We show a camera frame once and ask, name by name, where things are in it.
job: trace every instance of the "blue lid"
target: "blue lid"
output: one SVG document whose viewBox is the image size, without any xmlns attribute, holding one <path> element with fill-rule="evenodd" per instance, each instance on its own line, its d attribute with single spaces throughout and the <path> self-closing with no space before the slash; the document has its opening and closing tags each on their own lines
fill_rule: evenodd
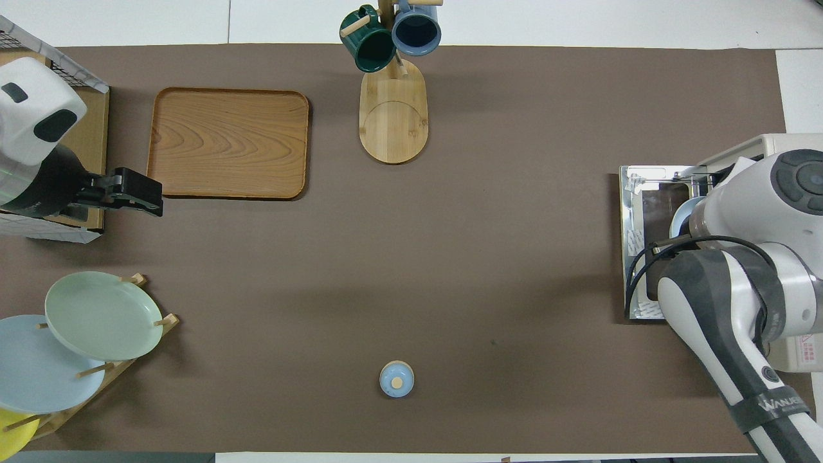
<svg viewBox="0 0 823 463">
<path fill-rule="evenodd" d="M 414 387 L 414 372 L 408 363 L 395 360 L 380 372 L 380 389 L 389 397 L 403 397 Z"/>
</svg>

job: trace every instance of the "mug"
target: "mug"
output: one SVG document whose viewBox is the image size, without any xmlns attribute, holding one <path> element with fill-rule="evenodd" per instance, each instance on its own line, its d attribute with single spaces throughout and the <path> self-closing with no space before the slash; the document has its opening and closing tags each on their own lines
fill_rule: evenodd
<svg viewBox="0 0 823 463">
<path fill-rule="evenodd" d="M 400 10 L 394 17 L 392 40 L 398 50 L 409 56 L 429 54 L 440 44 L 437 7 L 409 5 L 400 0 Z"/>
<path fill-rule="evenodd" d="M 377 72 L 391 63 L 396 53 L 392 33 L 380 24 L 377 11 L 371 5 L 363 5 L 356 12 L 343 18 L 340 29 L 354 24 L 363 17 L 369 22 L 340 40 L 355 59 L 357 68 L 363 72 Z"/>
</svg>

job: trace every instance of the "green mug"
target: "green mug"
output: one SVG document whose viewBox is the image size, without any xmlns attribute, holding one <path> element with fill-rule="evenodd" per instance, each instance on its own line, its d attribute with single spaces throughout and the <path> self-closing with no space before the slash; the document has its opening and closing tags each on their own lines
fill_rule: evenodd
<svg viewBox="0 0 823 463">
<path fill-rule="evenodd" d="M 354 24 L 368 16 L 369 22 L 340 40 L 355 59 L 357 68 L 363 72 L 377 72 L 392 62 L 396 49 L 392 32 L 380 24 L 377 11 L 371 5 L 363 5 L 356 12 L 343 18 L 340 29 Z"/>
</svg>

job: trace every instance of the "brown table surface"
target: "brown table surface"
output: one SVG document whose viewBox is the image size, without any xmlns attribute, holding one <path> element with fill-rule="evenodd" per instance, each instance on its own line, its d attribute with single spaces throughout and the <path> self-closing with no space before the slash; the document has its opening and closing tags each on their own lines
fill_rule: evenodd
<svg viewBox="0 0 823 463">
<path fill-rule="evenodd" d="M 183 321 L 29 450 L 751 451 L 672 331 L 623 321 L 616 173 L 783 132 L 773 52 L 442 47 L 414 60 L 428 145 L 385 166 L 341 45 L 65 51 L 113 87 L 109 166 L 145 171 L 165 87 L 296 90 L 308 184 L 109 213 L 89 245 L 2 239 L 3 316 L 140 271 Z M 394 359 L 405 400 L 377 386 Z"/>
</svg>

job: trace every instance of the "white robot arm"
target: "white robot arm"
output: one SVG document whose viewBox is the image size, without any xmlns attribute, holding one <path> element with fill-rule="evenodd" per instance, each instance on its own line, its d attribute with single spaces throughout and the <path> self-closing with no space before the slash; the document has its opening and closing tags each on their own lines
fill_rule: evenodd
<svg viewBox="0 0 823 463">
<path fill-rule="evenodd" d="M 68 215 L 87 208 L 163 213 L 162 186 L 124 167 L 88 172 L 60 144 L 86 105 L 57 74 L 33 58 L 0 66 L 0 208 L 28 217 Z"/>
<path fill-rule="evenodd" d="M 690 230 L 703 249 L 677 255 L 658 283 L 667 322 L 765 460 L 822 462 L 823 428 L 761 349 L 823 332 L 823 152 L 747 167 L 698 204 Z"/>
</svg>

